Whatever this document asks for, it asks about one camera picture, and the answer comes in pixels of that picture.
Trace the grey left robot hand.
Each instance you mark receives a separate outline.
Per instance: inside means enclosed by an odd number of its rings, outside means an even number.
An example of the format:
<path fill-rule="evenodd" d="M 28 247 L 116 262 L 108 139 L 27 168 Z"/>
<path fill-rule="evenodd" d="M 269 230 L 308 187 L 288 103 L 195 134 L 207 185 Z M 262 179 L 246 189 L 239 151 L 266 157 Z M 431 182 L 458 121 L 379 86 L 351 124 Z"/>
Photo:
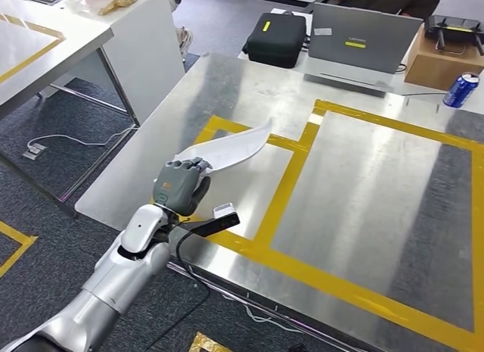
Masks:
<path fill-rule="evenodd" d="M 155 182 L 154 203 L 180 216 L 191 216 L 210 188 L 210 178 L 205 171 L 210 168 L 201 157 L 167 162 Z"/>

